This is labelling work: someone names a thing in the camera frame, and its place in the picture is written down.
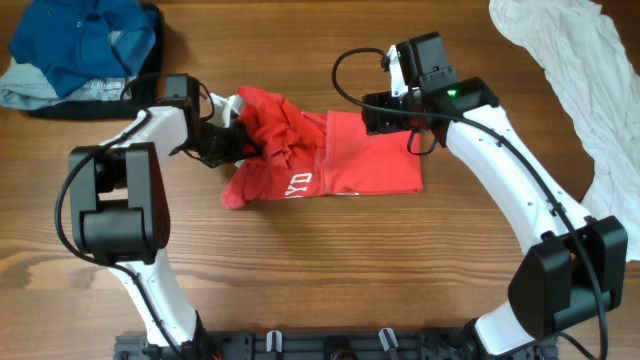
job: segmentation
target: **wood grain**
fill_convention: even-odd
[[[358,111],[331,86],[335,58],[438,30],[460,78],[485,79],[531,151],[581,198],[593,162],[543,70],[497,32],[487,4],[164,4],[165,69],[189,72],[221,95],[251,84],[310,111]],[[9,43],[22,10],[0,7],[1,44]],[[605,4],[636,66],[639,10],[638,2]],[[0,48],[3,63],[9,57]],[[367,56],[347,62],[340,78],[353,94],[388,86]],[[109,359],[115,335],[143,329],[115,278],[69,256],[53,228],[69,151],[125,124],[0,110],[0,359]],[[462,325],[504,301],[522,254],[500,210],[459,160],[438,149],[422,169],[421,194],[256,201],[228,211],[219,196],[233,168],[212,171],[176,156],[163,175],[173,220],[169,253],[180,284],[212,330]],[[611,359],[637,358],[639,278],[640,266],[629,264],[623,305],[608,316]],[[571,332],[596,350],[596,331],[589,321]],[[581,358],[566,345],[562,355]]]

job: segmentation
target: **black bracket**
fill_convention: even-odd
[[[627,253],[627,232],[614,216],[588,219],[577,230],[596,275],[605,311],[617,308]],[[509,284],[513,312],[535,339],[547,338],[597,315],[591,282],[569,234],[546,233],[532,246]]]
[[[98,146],[71,152],[75,167]],[[102,200],[100,194],[127,188],[126,199]],[[71,183],[71,223],[78,249],[103,264],[155,261],[169,241],[169,206],[153,143],[99,152]]]

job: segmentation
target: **clothing pile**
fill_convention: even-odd
[[[24,11],[0,78],[0,105],[37,117],[135,117],[152,88],[120,94],[132,79],[160,71],[162,19],[132,0],[35,0]]]

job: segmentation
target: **denim fabric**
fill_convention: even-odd
[[[0,105],[35,110],[63,101],[119,100],[126,83],[134,78],[91,79],[66,98],[59,99],[40,69],[31,64],[18,64],[12,58],[9,69],[0,78]],[[130,95],[125,94],[124,98],[129,99]]]

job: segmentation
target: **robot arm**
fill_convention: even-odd
[[[334,86],[363,106],[367,132],[431,130],[478,177],[525,254],[509,285],[509,300],[470,324],[471,338],[481,345],[472,348],[489,357],[506,356],[594,317],[597,297],[604,311],[620,305],[627,245],[622,225],[613,216],[593,219],[551,178],[482,80],[457,81],[439,34],[392,46],[382,62],[391,75],[391,91],[366,95],[364,103],[345,96],[336,83],[343,58],[334,66]],[[556,201],[562,214],[552,206]],[[586,259],[572,258],[579,245]],[[601,294],[594,292],[585,262],[593,265]]]
[[[584,264],[571,257],[575,249],[569,230],[530,171],[506,149],[504,141],[528,160],[561,202],[597,271],[606,310],[616,308],[621,299],[626,255],[627,237],[622,225],[614,217],[591,218],[566,194],[517,137],[497,98],[481,80],[457,82],[437,34],[394,45],[389,55],[392,90],[365,96],[370,107],[464,117],[502,135],[496,139],[464,122],[363,111],[369,134],[431,130],[439,143],[449,147],[489,191],[525,254],[509,286],[508,301],[466,327],[466,345],[459,349],[465,358],[508,356],[596,315],[594,292],[585,281]],[[167,350],[169,347],[179,347],[184,359],[218,356],[169,264],[165,247],[170,219],[160,164],[181,150],[196,151],[200,160],[211,167],[259,153],[246,130],[231,120],[241,111],[241,99],[212,98],[215,116],[203,121],[197,100],[194,101],[198,99],[197,86],[189,79],[192,78],[181,76],[168,81],[167,96],[159,106],[141,112],[124,133],[139,129],[125,141],[99,152],[71,184],[77,248],[93,254],[100,264],[122,266],[137,274],[138,282],[134,284],[128,275],[112,269],[145,322],[147,336],[141,346],[152,359],[174,358],[173,353],[167,353],[172,350]],[[414,91],[416,83],[418,95]],[[255,152],[246,154],[247,145],[253,146]],[[96,151],[97,147],[75,149],[70,156],[71,167]],[[128,188],[127,199],[100,200],[99,193],[120,187]],[[160,323],[153,320],[152,311]],[[382,344],[387,350],[395,337],[389,331],[385,334],[388,338]],[[267,348],[282,352],[282,335],[270,339],[271,336]]]

